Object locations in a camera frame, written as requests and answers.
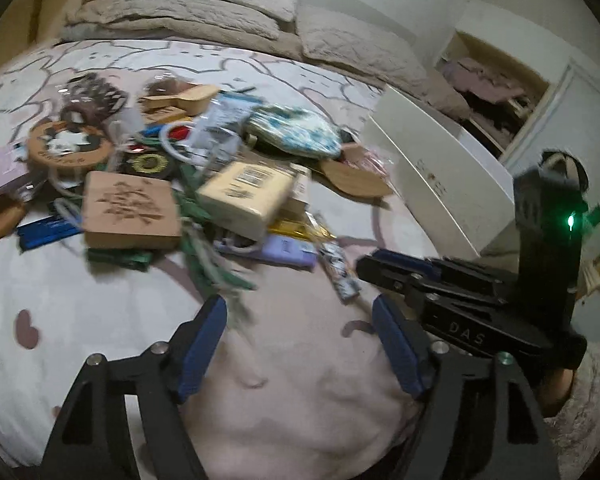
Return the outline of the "cream tan rectangular box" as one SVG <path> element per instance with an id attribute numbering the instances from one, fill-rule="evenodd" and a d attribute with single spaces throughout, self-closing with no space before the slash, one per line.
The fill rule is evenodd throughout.
<path id="1" fill-rule="evenodd" d="M 213 224 L 260 242 L 293 187 L 294 177 L 286 171 L 232 162 L 201 185 L 196 195 Z"/>

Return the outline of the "white storage box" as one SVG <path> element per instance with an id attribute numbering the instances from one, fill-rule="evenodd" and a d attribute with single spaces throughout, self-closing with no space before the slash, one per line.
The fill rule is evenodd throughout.
<path id="1" fill-rule="evenodd" d="M 464 259 L 519 252 L 513 177 L 465 128 L 388 87 L 361 131 L 437 249 Z"/>

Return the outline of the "black cream fur slipper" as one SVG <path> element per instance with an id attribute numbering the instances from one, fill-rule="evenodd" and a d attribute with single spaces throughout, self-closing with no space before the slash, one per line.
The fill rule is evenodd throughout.
<path id="1" fill-rule="evenodd" d="M 590 186 L 588 174 L 580 160 L 566 152 L 545 150 L 542 153 L 541 166 L 576 182 L 581 193 L 585 193 Z"/>

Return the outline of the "square engraved wooden board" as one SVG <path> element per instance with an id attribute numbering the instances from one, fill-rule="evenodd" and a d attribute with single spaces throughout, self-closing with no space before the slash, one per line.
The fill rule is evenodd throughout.
<path id="1" fill-rule="evenodd" d="M 180 242 L 181 217 L 168 181 L 92 171 L 82 229 L 89 248 L 169 250 Z"/>

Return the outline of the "lavender packet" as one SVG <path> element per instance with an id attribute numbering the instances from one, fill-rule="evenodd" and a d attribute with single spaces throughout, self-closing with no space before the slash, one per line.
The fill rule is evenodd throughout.
<path id="1" fill-rule="evenodd" d="M 214 248 L 223 255 L 229 255 L 257 262 L 290 266 L 294 269 L 311 270 L 317 264 L 317 251 L 304 240 L 271 234 L 263 242 L 238 241 L 224 237 L 213 242 Z"/>

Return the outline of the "gold foil packet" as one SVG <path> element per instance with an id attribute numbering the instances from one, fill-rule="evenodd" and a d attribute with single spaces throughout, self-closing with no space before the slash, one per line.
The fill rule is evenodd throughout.
<path id="1" fill-rule="evenodd" d="M 316 242 L 317 240 L 336 240 L 324 218 L 307 211 L 300 219 L 278 218 L 268 226 L 270 234 L 288 236 L 296 240 Z"/>

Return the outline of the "leaf shaped wooden tray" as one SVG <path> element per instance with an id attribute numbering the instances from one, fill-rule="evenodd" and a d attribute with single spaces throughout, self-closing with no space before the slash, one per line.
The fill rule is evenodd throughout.
<path id="1" fill-rule="evenodd" d="M 385 180 L 373 172 L 334 160 L 321 160 L 320 168 L 325 178 L 335 188 L 352 197 L 373 200 L 393 193 Z"/>

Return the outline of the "pink clothes pile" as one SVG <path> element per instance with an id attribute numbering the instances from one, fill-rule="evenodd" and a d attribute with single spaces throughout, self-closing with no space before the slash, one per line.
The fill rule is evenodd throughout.
<path id="1" fill-rule="evenodd" d="M 440 72 L 456 91 L 472 94 L 490 104 L 501 104 L 527 95 L 518 81 L 473 58 L 446 62 Z"/>

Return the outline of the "round wooden cartoon coaster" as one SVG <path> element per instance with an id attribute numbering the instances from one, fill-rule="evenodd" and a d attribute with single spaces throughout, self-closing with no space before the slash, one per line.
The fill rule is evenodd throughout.
<path id="1" fill-rule="evenodd" d="M 91 170 L 114 151 L 102 130 L 68 122 L 46 122 L 32 128 L 27 140 L 28 159 L 58 172 Z"/>

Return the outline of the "blue floral pouch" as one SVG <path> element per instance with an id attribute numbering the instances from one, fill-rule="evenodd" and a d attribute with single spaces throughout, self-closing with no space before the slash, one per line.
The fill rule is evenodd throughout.
<path id="1" fill-rule="evenodd" d="M 288 155 L 335 159 L 341 152 L 339 129 L 323 115 L 301 107 L 256 106 L 244 131 Z"/>

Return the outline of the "beige pillow right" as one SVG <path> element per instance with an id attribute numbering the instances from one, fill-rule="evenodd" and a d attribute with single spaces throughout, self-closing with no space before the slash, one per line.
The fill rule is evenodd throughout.
<path id="1" fill-rule="evenodd" d="M 374 77 L 419 98 L 429 92 L 426 68 L 393 32 L 316 6 L 300 6 L 296 25 L 306 58 Z"/>

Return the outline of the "beige quilt blanket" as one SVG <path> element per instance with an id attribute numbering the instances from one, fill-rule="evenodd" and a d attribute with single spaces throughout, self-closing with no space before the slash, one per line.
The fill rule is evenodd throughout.
<path id="1" fill-rule="evenodd" d="M 265 14 L 222 0 L 93 0 L 68 14 L 60 39 L 80 41 L 172 36 L 204 40 L 325 66 L 377 87 L 386 85 L 374 77 L 306 58 L 296 21 L 294 31 L 285 32 Z M 437 70 L 425 68 L 430 80 L 426 96 L 419 98 L 399 87 L 394 88 L 457 122 L 468 119 L 471 109 L 464 96 Z"/>

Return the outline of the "wooden low shelf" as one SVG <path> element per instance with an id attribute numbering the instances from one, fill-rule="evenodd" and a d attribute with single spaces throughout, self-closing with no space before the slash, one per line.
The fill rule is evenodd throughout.
<path id="1" fill-rule="evenodd" d="M 12 0 L 0 17 L 0 68 L 38 44 L 57 40 L 67 16 L 93 0 Z"/>

